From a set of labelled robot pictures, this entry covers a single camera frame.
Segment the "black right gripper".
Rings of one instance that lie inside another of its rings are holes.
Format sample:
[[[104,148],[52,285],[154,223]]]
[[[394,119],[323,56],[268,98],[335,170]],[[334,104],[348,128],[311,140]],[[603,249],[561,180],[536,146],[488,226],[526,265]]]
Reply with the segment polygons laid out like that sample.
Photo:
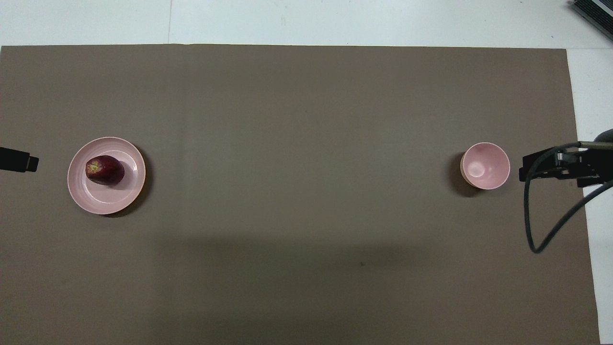
[[[577,187],[584,188],[593,185],[602,185],[613,179],[613,151],[588,149],[585,151],[570,151],[563,149],[547,156],[541,163],[537,159],[548,150],[541,150],[523,156],[522,166],[519,168],[519,181],[524,183],[532,166],[536,166],[533,178],[556,178],[558,180],[577,179]],[[580,163],[585,165],[589,174],[578,178]]]

